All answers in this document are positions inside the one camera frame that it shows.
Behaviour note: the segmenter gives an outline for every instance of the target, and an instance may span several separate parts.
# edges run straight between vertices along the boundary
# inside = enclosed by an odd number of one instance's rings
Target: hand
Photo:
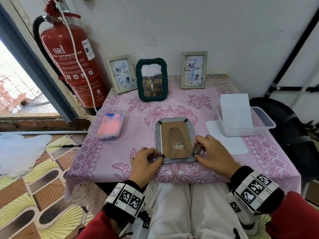
[[[206,168],[230,179],[241,167],[230,155],[227,149],[209,134],[206,137],[196,136],[193,142],[195,154],[207,152],[205,158],[195,155],[195,158]]]
[[[142,148],[135,158],[131,158],[132,171],[130,180],[134,181],[141,189],[153,178],[157,169],[161,166],[163,154],[155,148]],[[154,163],[149,163],[148,159],[160,156]]]

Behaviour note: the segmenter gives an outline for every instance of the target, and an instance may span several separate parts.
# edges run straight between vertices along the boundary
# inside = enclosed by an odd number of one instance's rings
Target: white pants
[[[225,200],[225,183],[150,183],[146,204],[153,209],[148,238],[248,239],[234,210]]]

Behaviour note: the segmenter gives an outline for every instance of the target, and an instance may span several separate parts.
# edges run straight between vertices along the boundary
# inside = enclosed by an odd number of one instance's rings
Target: silver picture frame
[[[181,53],[181,89],[205,88],[207,51]]]
[[[135,70],[129,55],[106,58],[105,61],[117,94],[138,88]]]

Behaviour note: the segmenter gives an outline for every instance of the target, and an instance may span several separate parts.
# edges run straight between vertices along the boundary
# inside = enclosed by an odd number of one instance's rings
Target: white fur rug
[[[22,135],[0,135],[0,175],[22,177],[41,157],[51,135],[24,138]]]

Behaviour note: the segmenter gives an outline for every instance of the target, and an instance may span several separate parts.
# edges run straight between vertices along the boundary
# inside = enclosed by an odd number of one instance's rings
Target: black bag
[[[302,184],[319,178],[319,152],[296,114],[273,99],[256,97],[249,103],[262,108],[276,123],[269,132],[301,174]]]

